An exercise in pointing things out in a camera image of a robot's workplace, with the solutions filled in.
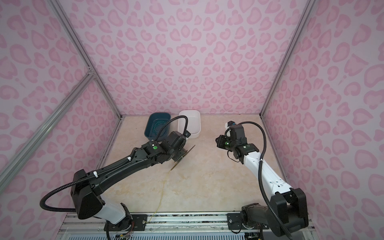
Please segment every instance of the pink heart patterned wallpaper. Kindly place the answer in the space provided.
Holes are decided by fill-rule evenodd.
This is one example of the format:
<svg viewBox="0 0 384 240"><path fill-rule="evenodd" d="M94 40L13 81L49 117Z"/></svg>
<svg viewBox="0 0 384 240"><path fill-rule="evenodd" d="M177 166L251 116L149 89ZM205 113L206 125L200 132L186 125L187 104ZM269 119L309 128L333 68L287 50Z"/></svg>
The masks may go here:
<svg viewBox="0 0 384 240"><path fill-rule="evenodd" d="M63 0L123 114L259 113L306 0Z"/></svg>
<svg viewBox="0 0 384 240"><path fill-rule="evenodd" d="M320 1L266 122L324 240L384 239L384 1Z"/></svg>
<svg viewBox="0 0 384 240"><path fill-rule="evenodd" d="M41 209L40 199L71 182L76 171L95 169L116 123L91 82L0 196L0 239L54 239L66 213ZM59 192L47 204L73 207L69 192Z"/></svg>
<svg viewBox="0 0 384 240"><path fill-rule="evenodd" d="M0 172L87 72L44 0L0 3Z"/></svg>

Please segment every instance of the plastic basin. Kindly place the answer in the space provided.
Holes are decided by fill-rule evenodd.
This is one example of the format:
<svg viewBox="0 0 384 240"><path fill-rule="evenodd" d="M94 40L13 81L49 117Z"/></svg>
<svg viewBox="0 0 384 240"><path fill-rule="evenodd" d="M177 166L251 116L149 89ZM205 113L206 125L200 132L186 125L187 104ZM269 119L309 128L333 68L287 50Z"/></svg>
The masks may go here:
<svg viewBox="0 0 384 240"><path fill-rule="evenodd" d="M197 110L183 110L179 113L180 115L185 115L188 118L187 130L191 133L189 138L197 138L200 135L201 131L201 119L200 112ZM180 118L177 125L177 131L181 134L184 131L185 119Z"/></svg>
<svg viewBox="0 0 384 240"><path fill-rule="evenodd" d="M154 140L160 131L161 127L170 120L169 113L152 113L149 116L147 126L144 131L144 135L148 140ZM163 134L160 135L157 141L161 142L168 136L169 125L163 130Z"/></svg>

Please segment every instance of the black mounting plate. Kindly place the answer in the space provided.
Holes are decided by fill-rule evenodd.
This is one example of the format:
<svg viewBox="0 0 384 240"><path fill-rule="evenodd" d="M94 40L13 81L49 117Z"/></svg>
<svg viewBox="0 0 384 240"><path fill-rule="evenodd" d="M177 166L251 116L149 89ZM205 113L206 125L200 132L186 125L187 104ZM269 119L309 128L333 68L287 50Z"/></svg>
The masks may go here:
<svg viewBox="0 0 384 240"><path fill-rule="evenodd" d="M233 231L238 231L241 227L242 230L251 230L247 229L243 225L243 220L241 219L240 213L236 214L227 214L227 223L228 229ZM269 229L268 225L262 224L263 229Z"/></svg>
<svg viewBox="0 0 384 240"><path fill-rule="evenodd" d="M135 223L133 231L144 231L147 224L143 221L147 221L147 214L132 214L131 216Z"/></svg>

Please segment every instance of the white object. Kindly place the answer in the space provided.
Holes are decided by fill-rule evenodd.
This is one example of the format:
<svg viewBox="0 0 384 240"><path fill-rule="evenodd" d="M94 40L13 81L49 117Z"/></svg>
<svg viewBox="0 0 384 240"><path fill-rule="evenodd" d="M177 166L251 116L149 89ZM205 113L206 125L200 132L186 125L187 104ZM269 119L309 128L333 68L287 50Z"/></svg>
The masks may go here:
<svg viewBox="0 0 384 240"><path fill-rule="evenodd" d="M197 138L201 131L200 112L197 110L183 110L179 113L179 116L184 115L188 118L187 131L191 133L189 138ZM181 134L184 132L185 119L179 118L177 131Z"/></svg>
<svg viewBox="0 0 384 240"><path fill-rule="evenodd" d="M100 197L105 204L102 209L94 215L94 217L108 220L112 224L117 224L125 218L125 210L121 204L108 200L105 196L103 196L103 194L101 194Z"/></svg>
<svg viewBox="0 0 384 240"><path fill-rule="evenodd" d="M251 172L258 178L259 175L259 161L260 161L260 152L250 152L248 155L244 156L244 165L251 170ZM277 175L277 173L268 165L263 159L262 167L262 181L265 194L268 199L271 199L276 192L281 194L291 191L291 185L286 183L283 179Z"/></svg>

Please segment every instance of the ventilation grille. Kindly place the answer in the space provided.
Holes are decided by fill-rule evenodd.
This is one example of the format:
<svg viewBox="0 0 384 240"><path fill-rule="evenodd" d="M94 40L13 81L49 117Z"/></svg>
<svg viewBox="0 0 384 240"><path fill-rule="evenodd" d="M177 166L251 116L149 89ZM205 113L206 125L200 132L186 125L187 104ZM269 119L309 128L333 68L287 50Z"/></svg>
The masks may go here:
<svg viewBox="0 0 384 240"><path fill-rule="evenodd" d="M111 237L111 240L122 238ZM71 234L68 240L107 240L105 234ZM244 233L141 233L134 234L129 240L245 240Z"/></svg>

